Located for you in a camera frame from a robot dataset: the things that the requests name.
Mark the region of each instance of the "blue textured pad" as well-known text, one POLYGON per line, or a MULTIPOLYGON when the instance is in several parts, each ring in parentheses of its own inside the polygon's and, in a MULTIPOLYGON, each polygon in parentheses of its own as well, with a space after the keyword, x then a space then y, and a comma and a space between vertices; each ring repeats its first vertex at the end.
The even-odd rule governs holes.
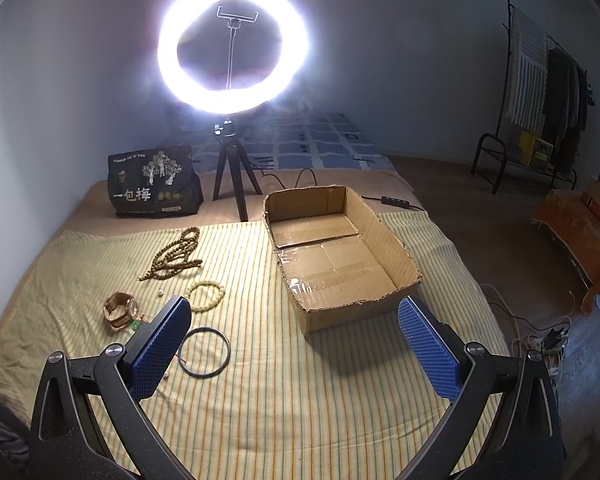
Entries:
POLYGON ((179 301, 131 365, 129 393, 135 402, 154 394, 190 325, 189 302, 179 301))
POLYGON ((436 393, 456 400, 462 388, 458 361, 411 298, 400 302, 398 323, 436 393))

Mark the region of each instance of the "small table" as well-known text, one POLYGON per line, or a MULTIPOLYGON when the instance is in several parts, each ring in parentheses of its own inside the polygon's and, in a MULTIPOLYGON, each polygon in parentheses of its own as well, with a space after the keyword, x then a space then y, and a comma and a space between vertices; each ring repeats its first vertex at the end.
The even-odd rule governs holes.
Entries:
POLYGON ((592 283, 581 306, 589 315, 600 292, 600 220, 582 203, 580 195, 577 191, 552 190, 532 222, 546 225, 560 238, 592 283))

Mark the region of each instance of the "tripod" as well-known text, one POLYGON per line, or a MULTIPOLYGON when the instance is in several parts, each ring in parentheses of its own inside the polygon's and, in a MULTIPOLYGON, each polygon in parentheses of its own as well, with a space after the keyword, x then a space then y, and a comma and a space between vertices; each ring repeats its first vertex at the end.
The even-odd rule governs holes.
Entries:
MULTIPOLYGON (((222 7, 218 7, 218 18, 229 20, 226 26, 230 29, 229 35, 229 64, 226 74, 226 89, 231 89, 231 77, 234 69, 234 42, 235 33, 240 28, 242 22, 255 23, 258 19, 258 13, 255 13, 254 18, 247 18, 245 16, 238 16, 236 14, 226 14, 220 12, 222 7)), ((238 205, 238 214, 240 215, 240 222, 246 222, 249 219, 247 213, 247 203, 244 198, 244 186, 242 185, 242 173, 240 172, 240 164, 244 167, 244 170, 249 175, 249 180, 253 184, 253 189, 256 193, 261 195, 262 190, 256 180, 256 176, 253 173, 253 168, 247 157, 247 153, 244 151, 243 145, 238 139, 238 135, 235 131, 235 124, 233 121, 227 119, 224 121, 224 125, 220 126, 216 124, 216 136, 222 137, 222 146, 220 148, 220 157, 218 158, 218 168, 216 169, 216 185, 214 186, 214 198, 218 200, 220 194, 220 185, 222 184, 222 174, 224 173, 224 166, 226 160, 229 159, 229 170, 231 171, 231 180, 234 183, 234 195, 235 201, 238 205)))

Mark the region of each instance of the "open cardboard box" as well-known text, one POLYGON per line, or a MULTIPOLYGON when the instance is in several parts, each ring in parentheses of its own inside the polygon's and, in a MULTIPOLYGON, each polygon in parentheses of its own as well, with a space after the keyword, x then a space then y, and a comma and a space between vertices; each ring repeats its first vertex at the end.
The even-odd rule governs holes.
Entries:
POLYGON ((396 310, 422 279, 400 240, 347 187, 271 193, 264 220, 304 334, 396 310))

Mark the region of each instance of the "illuminated ring lamp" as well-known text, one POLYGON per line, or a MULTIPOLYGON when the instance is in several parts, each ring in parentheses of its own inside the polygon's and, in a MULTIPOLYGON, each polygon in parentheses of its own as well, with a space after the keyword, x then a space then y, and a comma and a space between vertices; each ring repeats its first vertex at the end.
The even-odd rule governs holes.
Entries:
MULTIPOLYGON (((248 0, 266 10, 278 23, 282 36, 282 48, 278 64, 263 81, 250 88, 232 89, 232 67, 234 56, 234 40, 237 29, 243 22, 255 23, 254 18, 222 13, 219 7, 218 18, 227 19, 230 29, 227 83, 225 90, 208 90, 203 88, 187 74, 178 60, 178 44, 184 32, 211 5, 222 0, 177 0, 168 10, 162 23, 158 40, 158 65, 165 84, 181 101, 215 114, 235 114, 250 110, 273 99, 291 82, 292 77, 302 65, 308 50, 308 39, 302 19, 286 0, 248 0)), ((240 214, 240 221, 248 220, 242 173, 240 164, 246 170, 257 194, 262 194, 260 186, 251 168, 244 147, 235 133, 233 121, 226 119, 224 125, 216 125, 216 135, 222 137, 222 147, 216 170, 214 198, 217 200, 222 183, 224 165, 229 159, 229 168, 234 183, 235 199, 240 214)))

